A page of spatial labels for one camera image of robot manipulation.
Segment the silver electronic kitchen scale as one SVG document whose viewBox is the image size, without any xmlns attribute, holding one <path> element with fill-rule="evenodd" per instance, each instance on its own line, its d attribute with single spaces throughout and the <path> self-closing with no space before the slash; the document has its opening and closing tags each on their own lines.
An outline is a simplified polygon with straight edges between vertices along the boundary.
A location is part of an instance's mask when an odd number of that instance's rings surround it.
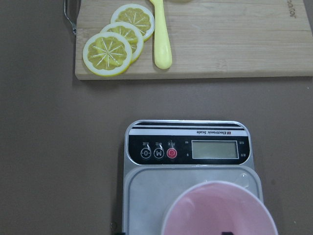
<svg viewBox="0 0 313 235">
<path fill-rule="evenodd" d="M 237 184 L 263 199 L 251 136 L 237 121 L 138 120 L 124 143 L 122 233 L 159 235 L 173 202 L 211 181 Z"/>
</svg>

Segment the yellow plastic knife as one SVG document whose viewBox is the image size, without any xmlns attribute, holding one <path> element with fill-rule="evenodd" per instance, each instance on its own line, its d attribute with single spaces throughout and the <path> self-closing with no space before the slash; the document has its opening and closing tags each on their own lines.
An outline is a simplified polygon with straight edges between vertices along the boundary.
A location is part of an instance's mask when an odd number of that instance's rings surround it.
<svg viewBox="0 0 313 235">
<path fill-rule="evenodd" d="M 155 10 L 154 61 L 162 70 L 172 65 L 172 52 L 167 31 L 164 4 L 162 0 L 151 0 Z"/>
</svg>

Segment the bamboo cutting board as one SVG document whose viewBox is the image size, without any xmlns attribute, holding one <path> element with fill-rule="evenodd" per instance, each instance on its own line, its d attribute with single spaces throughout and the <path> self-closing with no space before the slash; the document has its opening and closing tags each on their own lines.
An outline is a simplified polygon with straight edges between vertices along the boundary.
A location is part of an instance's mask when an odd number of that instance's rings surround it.
<svg viewBox="0 0 313 235">
<path fill-rule="evenodd" d="M 173 63 L 153 39 L 117 79 L 312 76 L 313 34 L 301 0 L 166 0 Z"/>
</svg>

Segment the lemon slice middle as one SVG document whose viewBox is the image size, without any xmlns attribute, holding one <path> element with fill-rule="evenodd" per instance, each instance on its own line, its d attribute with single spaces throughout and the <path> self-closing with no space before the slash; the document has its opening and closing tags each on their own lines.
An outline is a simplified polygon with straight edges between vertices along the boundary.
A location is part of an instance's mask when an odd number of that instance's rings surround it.
<svg viewBox="0 0 313 235">
<path fill-rule="evenodd" d="M 128 41 L 133 53 L 131 64 L 141 55 L 144 47 L 144 40 L 140 30 L 136 26 L 126 22 L 113 22 L 105 26 L 101 32 L 118 33 Z"/>
</svg>

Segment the lemon slice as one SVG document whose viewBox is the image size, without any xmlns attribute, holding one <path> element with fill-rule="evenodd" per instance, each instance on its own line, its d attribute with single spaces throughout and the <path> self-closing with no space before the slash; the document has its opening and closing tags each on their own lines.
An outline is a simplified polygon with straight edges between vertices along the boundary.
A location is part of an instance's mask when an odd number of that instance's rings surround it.
<svg viewBox="0 0 313 235">
<path fill-rule="evenodd" d="M 132 59 L 129 42 L 114 32 L 97 33 L 90 37 L 83 48 L 86 67 L 99 76 L 116 76 L 128 69 Z"/>
<path fill-rule="evenodd" d="M 101 32 L 118 33 L 128 41 L 133 53 L 131 64 L 141 55 L 144 47 L 144 40 L 140 30 L 136 26 L 126 22 L 113 22 L 105 26 Z"/>
<path fill-rule="evenodd" d="M 129 3 L 117 8 L 111 23 L 125 22 L 137 27 L 142 34 L 143 41 L 147 41 L 155 30 L 155 19 L 152 12 L 140 4 Z"/>
</svg>

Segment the lemon slice front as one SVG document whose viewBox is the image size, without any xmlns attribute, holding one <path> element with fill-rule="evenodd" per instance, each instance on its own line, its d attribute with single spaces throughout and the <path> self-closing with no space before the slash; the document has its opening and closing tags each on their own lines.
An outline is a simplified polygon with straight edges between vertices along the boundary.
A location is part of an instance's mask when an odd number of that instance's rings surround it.
<svg viewBox="0 0 313 235">
<path fill-rule="evenodd" d="M 129 42 L 114 32 L 97 33 L 90 37 L 83 48 L 86 67 L 99 76 L 116 76 L 128 69 L 132 59 Z"/>
</svg>

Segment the lemon slice back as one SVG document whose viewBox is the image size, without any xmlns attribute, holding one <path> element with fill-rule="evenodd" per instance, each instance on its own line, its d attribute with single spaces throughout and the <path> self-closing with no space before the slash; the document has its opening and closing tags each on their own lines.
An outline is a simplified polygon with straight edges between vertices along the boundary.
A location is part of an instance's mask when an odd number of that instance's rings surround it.
<svg viewBox="0 0 313 235">
<path fill-rule="evenodd" d="M 155 19 L 152 12 L 140 4 L 129 3 L 117 8 L 111 23 L 125 22 L 137 27 L 142 34 L 143 41 L 147 41 L 155 30 Z"/>
</svg>

